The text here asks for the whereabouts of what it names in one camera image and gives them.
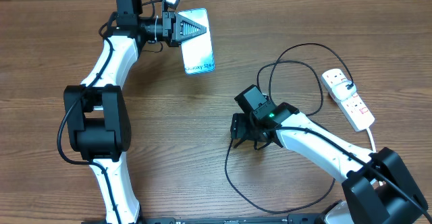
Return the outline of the Samsung Galaxy smartphone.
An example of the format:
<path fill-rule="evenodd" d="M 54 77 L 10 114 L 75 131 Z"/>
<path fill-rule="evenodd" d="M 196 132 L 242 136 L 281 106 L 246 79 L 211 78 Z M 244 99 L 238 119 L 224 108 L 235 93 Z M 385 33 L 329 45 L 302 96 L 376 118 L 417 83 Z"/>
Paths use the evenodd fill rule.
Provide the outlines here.
<path fill-rule="evenodd" d="M 186 74 L 212 72 L 215 69 L 209 18 L 205 8 L 179 11 L 179 15 L 207 27 L 207 32 L 181 43 Z"/>

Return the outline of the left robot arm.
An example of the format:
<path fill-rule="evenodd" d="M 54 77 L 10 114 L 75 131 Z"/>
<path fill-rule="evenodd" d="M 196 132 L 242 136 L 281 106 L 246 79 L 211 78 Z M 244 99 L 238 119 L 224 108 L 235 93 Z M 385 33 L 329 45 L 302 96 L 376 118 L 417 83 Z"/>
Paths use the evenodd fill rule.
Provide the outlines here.
<path fill-rule="evenodd" d="M 117 9 L 99 28 L 102 53 L 89 75 L 63 93 L 67 132 L 81 164 L 95 174 L 106 223 L 143 223 L 127 164 L 132 128 L 122 89 L 132 66 L 150 44 L 178 47 L 188 75 L 215 69 L 206 9 L 178 11 L 180 0 L 159 0 L 161 14 L 145 17 L 142 0 L 116 0 Z"/>

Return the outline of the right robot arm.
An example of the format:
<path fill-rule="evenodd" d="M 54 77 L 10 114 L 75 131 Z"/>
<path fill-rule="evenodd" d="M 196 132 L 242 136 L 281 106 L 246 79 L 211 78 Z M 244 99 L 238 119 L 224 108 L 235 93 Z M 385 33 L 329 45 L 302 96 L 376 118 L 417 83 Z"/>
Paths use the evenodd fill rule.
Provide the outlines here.
<path fill-rule="evenodd" d="M 337 137 L 298 108 L 275 105 L 255 85 L 234 99 L 241 108 L 231 126 L 231 146 L 250 140 L 260 150 L 271 143 L 297 152 L 342 185 L 344 200 L 317 217 L 317 223 L 414 223 L 428 220 L 428 204 L 398 153 L 373 152 Z"/>

